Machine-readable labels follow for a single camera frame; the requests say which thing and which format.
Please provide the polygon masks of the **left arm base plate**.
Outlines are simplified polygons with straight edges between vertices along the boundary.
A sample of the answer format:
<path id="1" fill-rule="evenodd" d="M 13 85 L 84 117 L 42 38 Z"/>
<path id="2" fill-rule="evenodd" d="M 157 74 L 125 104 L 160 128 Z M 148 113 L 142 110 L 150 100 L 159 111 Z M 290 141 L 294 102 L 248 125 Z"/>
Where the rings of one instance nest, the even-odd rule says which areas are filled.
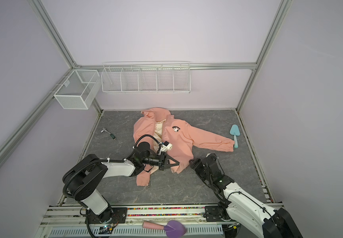
<path id="1" fill-rule="evenodd" d="M 86 217 L 90 224 L 124 224 L 126 221 L 127 207 L 113 207 L 100 215 L 88 210 Z"/>

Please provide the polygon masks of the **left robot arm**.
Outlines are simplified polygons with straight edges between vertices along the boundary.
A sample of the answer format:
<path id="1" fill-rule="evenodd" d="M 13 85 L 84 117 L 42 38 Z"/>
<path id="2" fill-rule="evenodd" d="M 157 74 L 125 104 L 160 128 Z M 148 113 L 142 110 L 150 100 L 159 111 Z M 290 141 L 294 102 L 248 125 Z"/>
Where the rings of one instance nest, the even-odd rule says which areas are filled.
<path id="1" fill-rule="evenodd" d="M 154 136 L 145 134 L 135 142 L 130 155 L 122 160 L 101 159 L 89 154 L 65 173 L 62 194 L 97 216 L 111 217 L 112 207 L 97 190 L 101 180 L 149 173 L 150 170 L 145 169 L 147 165 L 156 166 L 159 170 L 179 166 L 179 162 L 167 153 L 171 149 L 171 143 L 159 142 Z"/>

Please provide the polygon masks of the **pink zip jacket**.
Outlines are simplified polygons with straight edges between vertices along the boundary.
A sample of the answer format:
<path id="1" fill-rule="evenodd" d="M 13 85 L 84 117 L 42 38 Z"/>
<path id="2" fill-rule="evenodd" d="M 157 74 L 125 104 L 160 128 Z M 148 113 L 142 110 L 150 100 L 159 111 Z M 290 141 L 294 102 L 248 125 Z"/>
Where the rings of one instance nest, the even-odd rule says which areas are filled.
<path id="1" fill-rule="evenodd" d="M 171 143 L 172 149 L 167 153 L 179 162 L 178 166 L 171 168 L 173 173 L 180 174 L 189 166 L 189 161 L 194 158 L 194 146 L 221 152 L 234 150 L 234 140 L 193 127 L 186 121 L 176 119 L 167 109 L 150 108 L 141 114 L 142 117 L 134 124 L 134 140 L 149 134 L 161 142 Z"/>

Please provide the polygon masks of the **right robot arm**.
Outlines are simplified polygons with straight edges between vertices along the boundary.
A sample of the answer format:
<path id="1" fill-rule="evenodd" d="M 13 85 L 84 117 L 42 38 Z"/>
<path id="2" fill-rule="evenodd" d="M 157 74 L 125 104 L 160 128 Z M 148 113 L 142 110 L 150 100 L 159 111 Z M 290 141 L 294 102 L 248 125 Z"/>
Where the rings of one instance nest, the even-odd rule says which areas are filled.
<path id="1" fill-rule="evenodd" d="M 216 154 L 189 161 L 201 181 L 219 199 L 220 220 L 234 220 L 259 238 L 303 237 L 291 215 L 284 208 L 273 208 L 247 193 L 234 179 L 227 176 Z"/>

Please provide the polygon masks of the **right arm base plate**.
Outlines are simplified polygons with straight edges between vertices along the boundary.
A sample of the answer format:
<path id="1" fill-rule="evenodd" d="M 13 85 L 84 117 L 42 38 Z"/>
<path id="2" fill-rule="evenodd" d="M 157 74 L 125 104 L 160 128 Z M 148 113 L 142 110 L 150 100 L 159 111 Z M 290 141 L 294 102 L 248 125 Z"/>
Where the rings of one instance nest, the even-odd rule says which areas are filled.
<path id="1" fill-rule="evenodd" d="M 206 219 L 207 222 L 232 221 L 226 209 L 219 205 L 205 206 L 205 213 L 203 217 Z"/>

